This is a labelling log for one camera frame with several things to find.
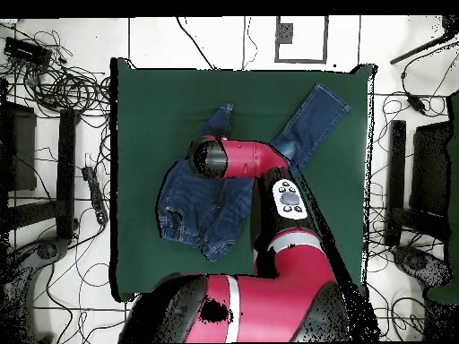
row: green cloth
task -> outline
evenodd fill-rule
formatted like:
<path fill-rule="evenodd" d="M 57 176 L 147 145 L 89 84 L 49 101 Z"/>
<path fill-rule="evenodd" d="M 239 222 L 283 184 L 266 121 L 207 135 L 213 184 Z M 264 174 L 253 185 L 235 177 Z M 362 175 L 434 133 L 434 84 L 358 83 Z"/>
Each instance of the green cloth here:
<path fill-rule="evenodd" d="M 235 72 L 131 69 L 118 59 L 118 264 L 123 299 L 150 292 L 181 273 L 252 274 L 249 220 L 233 250 L 207 262 L 188 245 L 160 239 L 155 206 L 164 176 L 223 102 L 234 104 L 231 139 L 269 142 L 316 83 L 339 94 L 352 110 L 304 170 L 355 284 L 360 284 L 368 135 L 368 80 L 356 73 Z"/>
<path fill-rule="evenodd" d="M 448 223 L 451 235 L 445 244 L 445 257 L 449 263 L 453 279 L 445 285 L 431 288 L 428 298 L 448 304 L 459 304 L 459 93 L 451 96 L 453 120 L 453 136 L 447 145 L 449 161 L 451 163 L 450 173 L 450 195 L 448 204 Z"/>

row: wire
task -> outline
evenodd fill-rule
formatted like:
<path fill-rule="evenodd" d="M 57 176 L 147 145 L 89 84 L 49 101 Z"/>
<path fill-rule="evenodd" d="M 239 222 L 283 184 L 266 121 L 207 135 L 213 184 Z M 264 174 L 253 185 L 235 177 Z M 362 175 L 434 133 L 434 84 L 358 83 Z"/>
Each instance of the wire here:
<path fill-rule="evenodd" d="M 395 318 L 395 312 L 394 312 L 394 308 L 395 308 L 395 305 L 397 305 L 399 302 L 403 301 L 403 300 L 411 300 L 412 302 L 415 302 L 417 303 L 418 305 L 421 305 L 423 307 L 423 309 L 425 310 L 425 305 L 419 301 L 419 299 L 416 299 L 416 298 L 413 298 L 413 297 L 400 297 L 398 299 L 396 299 L 393 303 L 392 303 L 392 307 L 391 307 L 391 319 L 392 319 L 392 324 L 394 326 L 394 330 L 395 330 L 395 334 L 397 335 L 397 338 L 400 340 L 400 341 L 404 341 L 402 336 L 400 335 L 398 329 L 399 328 L 402 328 L 402 326 L 399 326 L 397 325 L 397 323 L 395 322 L 396 319 L 398 320 L 402 320 L 403 321 L 403 327 L 404 327 L 404 330 L 406 330 L 406 326 L 409 325 L 411 326 L 415 331 L 423 334 L 423 325 L 421 324 L 420 322 L 420 318 L 418 318 L 416 315 L 414 314 L 411 314 L 410 315 L 410 319 L 411 319 L 411 323 L 412 324 L 409 324 L 407 323 L 404 319 L 398 317 L 398 318 Z"/>
<path fill-rule="evenodd" d="M 245 70 L 247 65 L 248 64 L 251 64 L 252 62 L 255 61 L 255 58 L 256 58 L 256 55 L 258 54 L 258 46 L 256 45 L 256 43 L 252 40 L 252 38 L 250 37 L 250 34 L 248 34 L 248 31 L 250 30 L 250 22 L 252 21 L 252 16 L 250 16 L 250 18 L 248 19 L 248 26 L 247 26 L 247 36 L 248 36 L 248 39 L 250 39 L 250 42 L 252 42 L 252 44 L 254 44 L 255 48 L 256 48 L 256 52 L 255 52 L 255 55 L 254 57 L 252 58 L 252 60 L 248 61 L 246 64 L 244 64 L 244 60 L 245 58 L 243 58 L 243 66 L 242 66 L 242 70 Z M 244 38 L 243 38 L 243 46 L 244 46 L 244 56 L 246 55 L 246 52 L 245 52 L 245 45 L 246 45 L 246 33 L 244 33 Z"/>
<path fill-rule="evenodd" d="M 193 43 L 195 44 L 196 48 L 197 48 L 198 51 L 199 51 L 199 54 L 201 54 L 201 56 L 204 58 L 205 62 L 207 62 L 207 64 L 209 65 L 209 67 L 210 67 L 211 69 L 215 70 L 216 67 L 215 67 L 214 65 L 212 65 L 212 64 L 209 62 L 209 60 L 205 57 L 204 53 L 201 51 L 201 48 L 199 48 L 198 45 L 196 44 L 195 39 L 194 39 L 193 37 L 191 37 L 190 33 L 188 33 L 188 32 L 186 31 L 186 29 L 182 26 L 182 23 L 180 22 L 180 20 L 178 19 L 178 17 L 176 17 L 176 20 L 177 20 L 177 23 L 178 23 L 178 26 L 180 27 L 180 29 L 181 29 L 182 31 L 184 31 L 185 34 L 193 41 Z"/>
<path fill-rule="evenodd" d="M 120 326 L 121 324 L 124 324 L 124 323 L 125 323 L 125 321 L 121 321 L 121 322 L 118 322 L 116 324 L 112 324 L 111 326 L 96 327 L 95 329 L 91 330 L 91 332 L 88 334 L 88 336 L 86 337 L 86 339 L 83 341 L 82 344 L 85 344 L 86 342 L 89 343 L 88 339 L 90 338 L 90 336 L 92 335 L 93 332 L 95 332 L 97 330 L 112 329 L 112 328 Z"/>
<path fill-rule="evenodd" d="M 23 99 L 25 105 L 28 107 L 30 107 L 29 101 L 35 102 L 37 109 L 42 114 L 42 115 L 37 115 L 38 118 L 59 119 L 60 117 L 54 116 L 53 113 L 59 112 L 60 110 L 67 109 L 67 108 L 73 108 L 77 110 L 80 116 L 82 117 L 81 121 L 83 123 L 87 124 L 88 126 L 92 128 L 100 129 L 100 146 L 99 146 L 98 158 L 95 161 L 94 171 L 97 171 L 97 167 L 99 165 L 102 165 L 104 167 L 105 174 L 109 176 L 109 172 L 107 171 L 107 167 L 105 164 L 106 161 L 110 162 L 110 148 L 109 148 L 110 133 L 109 133 L 109 128 L 108 128 L 109 116 L 110 116 L 109 114 L 109 102 L 110 102 L 109 77 L 105 77 L 101 81 L 98 81 L 96 74 L 104 74 L 104 73 L 92 73 L 80 67 L 65 66 L 66 56 L 72 56 L 72 52 L 70 52 L 68 49 L 66 49 L 65 47 L 61 45 L 60 37 L 58 33 L 55 32 L 54 30 L 50 33 L 46 31 L 39 31 L 35 33 L 33 37 L 19 30 L 17 30 L 17 32 L 25 37 L 23 39 L 24 42 L 29 42 L 31 44 L 35 44 L 37 46 L 47 48 L 52 52 L 52 55 L 50 58 L 49 66 L 47 68 L 33 66 L 32 64 L 19 62 L 14 59 L 8 59 L 8 62 L 6 64 L 0 65 L 0 76 L 3 76 L 3 77 L 8 76 L 8 75 L 14 76 L 14 85 L 12 86 L 7 85 L 8 87 L 7 87 L 6 95 L 12 96 L 12 95 L 9 95 L 9 93 L 12 90 L 14 90 L 14 101 L 16 101 L 16 98 Z M 51 39 L 53 42 L 48 44 L 48 43 L 42 42 L 41 39 Z M 18 85 L 17 82 L 19 81 L 20 77 L 22 77 L 22 83 L 19 83 L 19 85 L 24 87 L 27 93 L 26 97 L 20 97 L 16 95 L 16 92 L 15 92 L 16 85 Z M 102 117 L 102 122 L 99 123 L 98 125 L 96 125 L 95 123 L 90 123 L 87 120 L 90 117 Z M 56 159 L 53 156 L 52 151 L 49 147 L 42 148 L 39 150 L 34 150 L 33 152 L 35 153 L 36 151 L 44 151 L 44 150 L 48 150 L 51 159 L 35 158 L 36 160 L 59 162 L 58 159 Z M 30 165 L 28 165 L 26 162 L 24 162 L 19 157 L 15 157 L 15 158 L 17 158 L 24 165 L 34 170 L 34 172 L 39 177 L 45 189 L 45 192 L 47 193 L 48 198 L 45 198 L 45 199 L 49 199 L 51 202 L 53 202 L 53 199 L 51 198 L 48 192 L 48 189 L 45 187 L 45 184 L 40 174 L 37 172 L 37 170 L 35 170 Z M 75 168 L 82 170 L 82 168 L 74 164 L 72 165 Z M 110 180 L 106 182 L 103 188 L 104 202 L 108 200 L 106 196 L 106 187 L 108 186 L 109 182 Z M 56 206 L 54 203 L 52 204 L 53 204 L 53 208 L 55 209 L 55 216 L 56 216 Z M 82 276 L 80 273 L 78 262 L 82 259 L 82 257 L 89 250 L 95 238 L 98 235 L 100 235 L 105 230 L 105 227 L 106 227 L 106 226 L 101 227 L 94 236 L 91 236 L 89 238 L 86 238 L 80 241 L 79 235 L 80 235 L 81 225 L 82 225 L 82 215 L 79 220 L 79 228 L 78 228 L 78 236 L 77 236 L 76 244 L 71 245 L 67 248 L 68 250 L 75 248 L 75 263 L 71 265 L 70 268 L 68 268 L 63 274 L 59 276 L 59 278 L 55 279 L 54 281 L 53 281 L 53 276 L 54 276 L 55 266 L 54 264 L 52 264 L 51 276 L 48 279 L 48 283 L 47 283 L 45 290 L 41 292 L 34 299 L 34 301 L 36 301 L 39 297 L 41 297 L 41 295 L 43 295 L 46 292 L 49 298 L 55 304 L 59 306 L 59 307 L 56 307 L 56 309 L 66 310 L 70 314 L 70 320 L 68 324 L 65 326 L 65 328 L 59 335 L 59 338 L 57 340 L 58 344 L 63 340 L 65 333 L 68 331 L 68 328 L 71 325 L 72 320 L 74 319 L 74 316 L 70 308 L 65 307 L 64 305 L 60 304 L 53 298 L 53 296 L 50 294 L 50 289 L 60 279 L 62 279 L 62 277 L 67 272 L 69 272 L 74 266 L 76 266 L 77 272 L 80 278 L 82 277 L 84 279 L 84 276 Z M 45 233 L 47 230 L 51 229 L 52 227 L 47 228 L 46 230 L 41 232 L 38 237 L 38 240 L 43 235 L 43 233 Z M 77 257 L 79 246 L 88 241 L 90 241 L 90 243 L 85 248 L 84 252 L 79 257 Z M 23 246 L 20 249 L 13 251 L 13 253 L 15 254 L 16 252 L 21 252 L 22 254 L 21 258 L 23 258 L 25 254 L 30 254 L 30 252 L 34 252 L 33 248 L 31 249 L 28 249 L 28 248 L 29 246 L 36 245 L 35 243 L 36 242 L 33 242 L 33 244 Z M 17 261 L 18 259 L 17 254 L 12 255 L 11 257 L 14 257 L 16 259 L 15 261 Z M 87 280 L 85 280 L 83 283 L 86 283 L 93 287 L 98 286 L 95 284 L 91 284 Z M 82 310 L 81 308 L 79 308 L 77 310 L 79 311 L 79 318 L 77 320 L 78 329 L 74 332 L 72 336 L 70 336 L 65 341 L 63 341 L 63 344 L 70 341 L 78 333 L 82 335 L 83 342 L 86 342 L 86 338 L 84 338 L 83 328 L 87 321 L 89 309 Z M 126 305 L 125 305 L 123 312 L 125 313 L 125 316 L 126 316 L 126 312 L 127 312 Z"/>
<path fill-rule="evenodd" d="M 65 326 L 65 328 L 62 330 L 61 334 L 59 335 L 59 338 L 57 339 L 57 343 L 56 344 L 59 344 L 59 342 L 61 341 L 62 337 L 64 336 L 64 333 L 67 331 L 68 327 L 70 326 L 70 323 L 72 322 L 72 320 L 74 319 L 74 313 L 72 313 L 71 310 L 69 310 L 66 306 L 62 305 L 61 303 L 57 302 L 53 296 L 51 296 L 51 293 L 49 292 L 49 283 L 51 282 L 51 280 L 53 279 L 53 275 L 54 275 L 54 269 L 55 269 L 55 264 L 52 263 L 51 264 L 51 275 L 49 276 L 49 279 L 48 279 L 48 282 L 47 282 L 47 287 L 46 287 L 46 292 L 48 294 L 48 297 L 49 299 L 51 299 L 51 301 L 53 301 L 56 305 L 59 305 L 61 307 L 63 307 L 65 310 L 68 311 L 68 313 L 70 314 L 70 321 L 68 321 L 67 325 Z"/>
<path fill-rule="evenodd" d="M 434 53 L 437 53 L 438 51 L 440 50 L 443 50 L 443 49 L 446 49 L 446 48 L 451 48 L 453 46 L 456 46 L 456 45 L 459 45 L 459 42 L 453 42 L 453 43 L 450 43 L 450 44 L 447 44 L 447 45 L 444 45 L 443 47 L 438 47 L 436 48 L 435 50 L 432 50 L 431 52 L 427 53 L 427 54 L 424 54 L 422 56 L 418 56 L 414 59 L 412 59 L 403 69 L 403 72 L 402 72 L 402 87 L 403 87 L 403 91 L 405 93 L 405 95 L 407 97 L 414 97 L 414 98 L 418 98 L 420 99 L 421 96 L 416 96 L 416 95 L 412 95 L 410 94 L 410 92 L 408 92 L 405 88 L 405 78 L 406 78 L 406 70 L 408 69 L 408 67 L 413 64 L 414 62 L 416 62 L 417 60 L 421 59 L 421 58 L 424 58 L 426 56 L 430 56 Z M 443 82 L 445 81 L 445 78 L 447 76 L 447 74 L 449 73 L 449 71 L 451 70 L 451 68 L 453 67 L 453 65 L 455 64 L 455 61 L 456 59 L 459 57 L 459 53 L 455 56 L 455 58 L 453 59 L 453 61 L 451 62 L 451 64 L 447 67 L 446 69 L 446 72 L 445 72 L 445 75 L 443 75 L 443 78 L 440 82 L 440 84 L 437 86 L 437 88 L 435 89 L 434 93 L 429 96 L 429 100 L 425 100 L 425 99 L 422 99 L 421 102 L 423 103 L 424 101 L 427 101 L 428 103 L 428 106 L 429 108 L 428 109 L 425 109 L 424 110 L 421 110 L 421 109 L 417 109 L 418 111 L 420 111 L 424 116 L 426 117 L 436 117 L 436 116 L 447 116 L 446 114 L 443 114 L 443 111 L 445 110 L 446 108 L 446 101 L 445 101 L 445 98 L 444 97 L 441 97 L 441 99 L 443 100 L 443 108 L 440 112 L 437 112 L 435 109 L 433 109 L 432 107 L 432 99 L 436 96 L 438 90 L 440 89 L 441 85 L 443 84 Z M 426 111 L 429 112 L 429 111 L 432 111 L 435 115 L 427 115 L 426 114 Z"/>
<path fill-rule="evenodd" d="M 381 298 L 383 298 L 385 304 L 386 304 L 386 308 L 384 308 L 384 310 L 386 311 L 386 316 L 388 317 L 389 316 L 389 303 L 387 302 L 387 299 L 385 299 L 385 297 L 379 292 L 379 290 L 377 290 L 375 287 L 373 287 L 371 284 L 369 284 L 367 282 L 367 285 L 370 286 L 373 290 L 375 290 L 379 296 Z M 389 333 L 390 331 L 390 324 L 389 324 L 389 320 L 387 319 L 387 330 L 384 332 L 384 333 L 381 333 L 381 335 L 379 336 L 379 338 L 384 338 L 387 336 L 387 334 Z"/>

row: blue jeans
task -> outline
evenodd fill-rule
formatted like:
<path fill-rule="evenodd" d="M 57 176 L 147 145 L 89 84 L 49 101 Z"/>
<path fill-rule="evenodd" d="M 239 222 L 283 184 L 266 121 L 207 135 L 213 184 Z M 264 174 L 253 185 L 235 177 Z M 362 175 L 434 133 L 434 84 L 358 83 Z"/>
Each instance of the blue jeans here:
<path fill-rule="evenodd" d="M 233 106 L 223 104 L 203 125 L 199 136 L 230 134 Z M 351 106 L 318 83 L 271 145 L 293 165 L 292 175 L 305 167 L 330 131 Z M 250 214 L 253 179 L 207 179 L 197 176 L 188 159 L 168 172 L 158 200 L 162 238 L 199 249 L 207 260 L 219 261 L 242 232 Z"/>

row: black cable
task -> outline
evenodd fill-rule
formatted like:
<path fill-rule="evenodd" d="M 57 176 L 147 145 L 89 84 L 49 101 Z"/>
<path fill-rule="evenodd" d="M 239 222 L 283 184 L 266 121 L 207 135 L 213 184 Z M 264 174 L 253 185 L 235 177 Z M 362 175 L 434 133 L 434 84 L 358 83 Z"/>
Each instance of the black cable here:
<path fill-rule="evenodd" d="M 79 245 L 85 243 L 86 241 L 89 241 L 95 237 L 97 237 L 98 235 L 100 235 L 103 231 L 105 230 L 105 226 L 101 227 L 99 229 L 99 232 L 91 237 L 88 237 L 87 239 L 85 239 L 84 241 L 80 242 Z M 88 245 L 88 247 L 85 249 L 85 251 L 82 253 L 82 255 L 78 258 L 78 260 L 80 260 L 84 254 L 87 252 L 87 250 L 89 249 L 89 247 L 91 246 L 91 244 Z M 73 263 L 69 268 L 67 268 L 67 270 L 62 273 L 60 275 L 60 277 L 58 277 L 51 285 L 49 285 L 49 287 L 51 288 L 54 284 L 56 284 L 62 277 L 64 277 L 64 275 L 66 275 L 67 272 L 69 272 L 73 267 L 75 266 L 75 264 Z M 41 297 L 43 294 L 45 294 L 46 290 L 43 290 L 40 294 L 38 294 L 34 299 L 33 299 L 33 302 L 35 302 L 37 299 L 39 299 L 39 297 Z"/>
<path fill-rule="evenodd" d="M 405 158 L 407 159 L 408 157 L 411 157 L 411 156 L 413 156 L 413 155 L 414 155 L 414 153 L 409 154 L 409 155 L 405 156 Z M 375 171 L 375 172 L 372 174 L 372 176 L 374 176 L 375 174 L 377 174 L 377 173 L 379 173 L 380 171 L 384 170 L 384 169 L 387 168 L 388 166 L 389 166 L 389 164 L 384 165 L 383 167 L 381 167 L 380 169 L 378 169 L 377 171 Z"/>
<path fill-rule="evenodd" d="M 80 318 L 84 316 L 84 320 L 82 321 L 82 324 L 80 324 Z M 84 323 L 86 322 L 86 318 L 88 316 L 88 313 L 86 313 L 85 311 L 83 311 L 81 314 L 80 314 L 80 317 L 78 318 L 78 330 L 74 332 L 74 334 L 68 338 L 66 341 L 63 341 L 62 344 L 66 344 L 68 341 L 70 341 L 78 332 L 82 333 L 82 327 L 84 325 Z"/>
<path fill-rule="evenodd" d="M 212 64 L 209 62 L 209 60 L 205 57 L 204 53 L 201 51 L 201 48 L 199 48 L 198 45 L 196 44 L 195 39 L 194 39 L 193 37 L 191 37 L 190 33 L 188 33 L 188 32 L 186 31 L 186 29 L 182 26 L 182 23 L 180 22 L 180 20 L 178 19 L 178 17 L 176 17 L 176 20 L 177 20 L 177 23 L 178 23 L 178 26 L 180 27 L 180 29 L 181 29 L 182 31 L 184 31 L 185 34 L 193 41 L 193 43 L 195 44 L 196 48 L 197 48 L 198 51 L 199 51 L 199 54 L 201 54 L 201 56 L 204 58 L 205 62 L 207 62 L 207 64 L 209 65 L 209 67 L 210 67 L 211 69 L 215 70 L 216 67 L 215 67 L 214 65 L 212 65 Z"/>
<path fill-rule="evenodd" d="M 52 263 L 51 264 L 51 275 L 49 276 L 49 279 L 48 279 L 48 282 L 47 282 L 47 286 L 46 286 L 46 292 L 48 294 L 48 297 L 49 299 L 51 299 L 51 301 L 53 301 L 56 305 L 59 305 L 61 307 L 63 307 L 65 310 L 68 311 L 68 313 L 70 314 L 70 321 L 68 321 L 68 324 L 65 326 L 65 328 L 62 330 L 61 334 L 59 335 L 59 338 L 57 339 L 57 343 L 56 344 L 59 344 L 59 342 L 61 341 L 62 337 L 64 336 L 65 332 L 67 331 L 68 327 L 70 326 L 70 323 L 72 322 L 72 320 L 74 319 L 74 313 L 72 313 L 71 310 L 69 310 L 66 306 L 62 305 L 61 303 L 57 302 L 53 296 L 51 296 L 51 293 L 49 292 L 49 283 L 51 282 L 51 280 L 53 279 L 53 275 L 54 275 L 54 269 L 55 269 L 55 264 Z"/>
<path fill-rule="evenodd" d="M 44 109 L 58 112 L 60 109 L 74 108 L 80 111 L 82 116 L 104 116 L 106 118 L 104 123 L 98 126 L 91 125 L 82 118 L 84 123 L 94 128 L 106 125 L 108 112 L 103 109 L 102 104 L 109 105 L 109 78 L 106 77 L 98 83 L 94 75 L 95 73 L 81 67 L 66 67 L 66 59 L 64 58 L 63 51 L 69 56 L 72 56 L 72 53 L 65 47 L 62 47 L 60 37 L 54 30 L 52 33 L 39 31 L 35 33 L 34 37 L 26 33 L 20 33 L 27 37 L 23 41 L 52 51 L 50 64 L 46 69 L 33 66 L 32 64 L 17 66 L 14 60 L 9 61 L 10 68 L 15 67 L 15 73 L 23 77 L 22 85 L 30 96 L 30 99 L 37 103 L 43 115 L 46 118 L 57 118 L 48 115 Z M 54 44 L 41 42 L 38 39 L 39 34 L 48 35 L 54 40 Z M 43 76 L 47 76 L 51 80 L 51 83 L 44 83 L 41 79 Z M 101 111 L 99 115 L 89 114 L 89 111 L 98 110 Z"/>
<path fill-rule="evenodd" d="M 384 302 L 385 302 L 385 304 L 386 304 L 386 308 L 384 308 L 384 309 L 385 309 L 385 311 L 386 311 L 386 316 L 388 317 L 388 316 L 389 316 L 389 303 L 387 302 L 387 299 L 385 299 L 385 297 L 379 292 L 379 290 L 377 290 L 375 287 L 373 287 L 373 286 L 372 286 L 371 284 L 369 284 L 368 282 L 367 282 L 367 285 L 370 286 L 373 290 L 375 290 L 375 291 L 379 294 L 379 296 L 380 296 L 381 298 L 383 298 L 383 300 L 384 300 Z M 387 319 L 387 330 L 386 330 L 384 333 L 381 333 L 380 338 L 386 337 L 387 334 L 389 333 L 389 331 L 390 331 L 390 324 L 389 324 L 389 320 Z"/>
<path fill-rule="evenodd" d="M 440 86 L 443 84 L 443 82 L 445 81 L 445 78 L 447 76 L 447 74 L 449 73 L 449 71 L 451 70 L 451 68 L 453 67 L 454 63 L 455 63 L 455 60 L 459 57 L 459 53 L 455 56 L 455 58 L 453 59 L 453 61 L 451 62 L 451 64 L 448 66 L 448 68 L 446 69 L 446 72 L 445 72 L 445 75 L 443 76 L 440 84 L 437 86 L 437 88 L 435 89 L 434 93 L 430 96 L 430 99 L 428 101 L 428 105 L 429 105 L 429 109 L 426 109 L 425 107 L 425 104 L 423 103 L 423 101 L 420 99 L 420 96 L 417 96 L 417 95 L 412 95 L 410 92 L 408 92 L 406 90 L 406 87 L 405 87 L 405 78 L 406 78 L 406 70 L 408 69 L 408 67 L 416 62 L 417 60 L 421 59 L 421 58 L 424 58 L 426 56 L 430 56 L 434 53 L 437 53 L 437 51 L 439 50 L 443 50 L 445 48 L 451 48 L 453 46 L 456 46 L 456 45 L 459 45 L 459 42 L 453 42 L 453 43 L 450 43 L 450 44 L 447 44 L 447 45 L 444 45 L 443 47 L 438 47 L 436 48 L 435 50 L 432 50 L 431 52 L 427 53 L 427 54 L 424 54 L 422 56 L 418 56 L 414 59 L 412 59 L 403 69 L 403 72 L 402 72 L 402 87 L 403 87 L 403 91 L 405 92 L 406 96 L 408 97 L 408 101 L 413 105 L 413 107 L 418 111 L 418 112 L 421 112 L 422 115 L 426 116 L 426 117 L 436 117 L 436 116 L 447 116 L 445 114 L 443 114 L 443 111 L 445 110 L 446 108 L 446 102 L 445 102 L 445 99 L 442 98 L 443 100 L 443 108 L 440 112 L 437 112 L 436 110 L 434 110 L 432 108 L 432 99 L 434 98 L 434 96 L 436 95 L 437 91 L 440 89 Z M 426 111 L 429 112 L 429 111 L 432 111 L 435 113 L 435 115 L 427 115 L 426 114 Z"/>
<path fill-rule="evenodd" d="M 85 344 L 85 343 L 89 343 L 88 339 L 90 338 L 90 336 L 92 335 L 93 332 L 97 331 L 97 330 L 107 330 L 107 329 L 112 329 L 114 327 L 117 327 L 121 324 L 125 323 L 125 321 L 121 321 L 121 322 L 118 322 L 116 324 L 112 324 L 110 326 L 103 326 L 103 327 L 96 327 L 95 329 L 92 329 L 91 332 L 88 334 L 88 336 L 86 337 L 86 339 L 83 341 L 82 344 Z"/>
<path fill-rule="evenodd" d="M 51 156 L 52 159 L 38 159 L 34 156 L 28 156 L 29 158 L 32 158 L 32 159 L 35 159 L 35 160 L 38 160 L 38 161 L 47 161 L 47 162 L 55 162 L 55 163 L 64 163 L 66 165 L 69 165 L 69 166 L 72 166 L 74 168 L 77 168 L 79 170 L 82 170 L 82 168 L 80 168 L 79 166 L 76 166 L 75 164 L 71 163 L 71 162 L 63 162 L 62 160 L 58 160 L 56 159 L 54 156 L 53 156 L 53 153 L 51 152 L 51 148 L 49 148 L 48 146 L 46 148 L 41 148 L 41 149 L 36 149 L 36 150 L 33 150 L 33 151 L 25 151 L 25 152 L 21 152 L 21 155 L 25 155 L 27 153 L 35 153 L 37 151 L 46 151 L 48 150 L 49 152 L 49 155 Z"/>
<path fill-rule="evenodd" d="M 25 165 L 26 167 L 28 168 L 31 168 L 34 173 L 39 176 L 39 181 L 41 182 L 41 185 L 43 186 L 43 189 L 45 190 L 45 193 L 47 194 L 47 197 L 49 199 L 49 201 L 51 202 L 52 206 L 53 206 L 53 212 L 54 212 L 54 215 L 55 215 L 55 218 L 57 219 L 57 211 L 56 211 L 56 204 L 54 203 L 54 201 L 52 200 L 51 198 L 51 195 L 49 194 L 48 192 L 48 189 L 47 187 L 45 186 L 45 183 L 43 182 L 43 178 L 41 177 L 41 175 L 39 174 L 39 172 L 34 168 L 32 167 L 31 165 L 29 165 L 27 162 L 23 161 L 22 159 L 20 159 L 19 157 L 17 157 L 15 154 L 12 155 L 13 158 L 17 159 L 18 161 L 20 161 L 23 165 Z"/>
<path fill-rule="evenodd" d="M 77 244 L 71 245 L 71 246 L 68 247 L 68 249 L 69 249 L 69 250 L 74 249 L 76 246 L 79 246 L 79 245 L 81 245 L 81 244 L 84 244 L 84 243 L 86 243 L 87 241 L 90 241 L 92 238 L 97 237 L 98 235 L 100 235 L 100 234 L 105 230 L 105 227 L 106 227 L 106 226 L 102 226 L 102 227 L 100 228 L 99 232 L 98 232 L 96 235 L 91 236 L 91 237 L 88 237 L 88 238 L 84 239 L 83 241 L 78 242 Z"/>
<path fill-rule="evenodd" d="M 415 331 L 423 334 L 424 331 L 421 330 L 419 327 L 417 327 L 415 325 L 415 321 L 418 322 L 420 324 L 420 319 L 412 314 L 410 315 L 410 319 L 411 319 L 411 323 L 412 324 L 409 324 L 407 323 L 405 320 L 403 320 L 402 318 L 395 318 L 395 312 L 394 312 L 394 308 L 395 308 L 395 305 L 397 305 L 399 302 L 403 301 L 403 300 L 411 300 L 412 302 L 416 302 L 418 305 L 421 305 L 424 310 L 426 310 L 425 308 L 425 305 L 423 303 L 421 303 L 421 301 L 419 301 L 419 299 L 416 299 L 416 298 L 413 298 L 413 297 L 400 297 L 398 299 L 396 299 L 393 303 L 392 303 L 392 307 L 391 307 L 391 319 L 392 319 L 392 324 L 394 326 L 394 330 L 395 330 L 395 334 L 397 335 L 397 338 L 400 340 L 400 341 L 403 341 L 403 338 L 402 336 L 400 335 L 400 333 L 398 332 L 398 329 L 401 328 L 401 326 L 397 325 L 397 323 L 395 322 L 396 319 L 399 319 L 399 320 L 402 320 L 403 323 L 404 323 L 404 327 L 405 327 L 405 330 L 406 330 L 406 326 L 409 325 L 411 326 Z"/>
<path fill-rule="evenodd" d="M 50 230 L 51 228 L 54 228 L 56 226 L 56 224 L 52 225 L 51 227 L 48 227 L 47 229 L 45 229 L 44 231 L 42 231 L 39 236 L 37 237 L 37 240 L 36 241 L 39 241 L 41 235 L 43 235 L 46 231 Z"/>

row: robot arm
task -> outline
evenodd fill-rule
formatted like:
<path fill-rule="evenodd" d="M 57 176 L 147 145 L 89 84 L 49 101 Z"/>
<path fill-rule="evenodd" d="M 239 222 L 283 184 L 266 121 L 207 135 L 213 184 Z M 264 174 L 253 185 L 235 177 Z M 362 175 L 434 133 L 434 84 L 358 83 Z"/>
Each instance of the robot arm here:
<path fill-rule="evenodd" d="M 200 176 L 254 178 L 255 276 L 181 276 L 162 283 L 139 298 L 119 342 L 349 340 L 342 293 L 285 159 L 266 144 L 212 136 L 192 142 L 188 158 Z"/>

